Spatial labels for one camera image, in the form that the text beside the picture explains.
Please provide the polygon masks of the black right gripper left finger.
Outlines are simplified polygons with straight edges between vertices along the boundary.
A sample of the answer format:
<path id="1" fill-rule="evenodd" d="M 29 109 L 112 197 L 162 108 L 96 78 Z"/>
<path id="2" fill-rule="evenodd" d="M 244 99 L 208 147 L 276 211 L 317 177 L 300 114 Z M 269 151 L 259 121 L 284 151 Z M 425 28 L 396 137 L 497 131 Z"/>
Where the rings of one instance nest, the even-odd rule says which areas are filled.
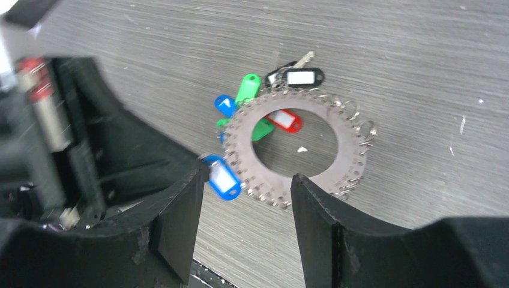
<path id="1" fill-rule="evenodd" d="M 185 287 L 207 173 L 94 59 L 16 61 L 1 92 L 1 286 Z"/>

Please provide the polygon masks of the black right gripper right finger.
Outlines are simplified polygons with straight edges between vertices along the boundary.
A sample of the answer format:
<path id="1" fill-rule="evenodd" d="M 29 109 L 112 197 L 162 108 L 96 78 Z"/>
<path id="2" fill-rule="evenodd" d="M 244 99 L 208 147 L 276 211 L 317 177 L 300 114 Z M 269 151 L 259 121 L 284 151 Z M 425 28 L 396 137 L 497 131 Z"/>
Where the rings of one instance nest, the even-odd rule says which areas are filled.
<path id="1" fill-rule="evenodd" d="M 291 183 L 307 287 L 507 287 L 508 218 L 449 217 L 407 229 L 297 174 Z"/>

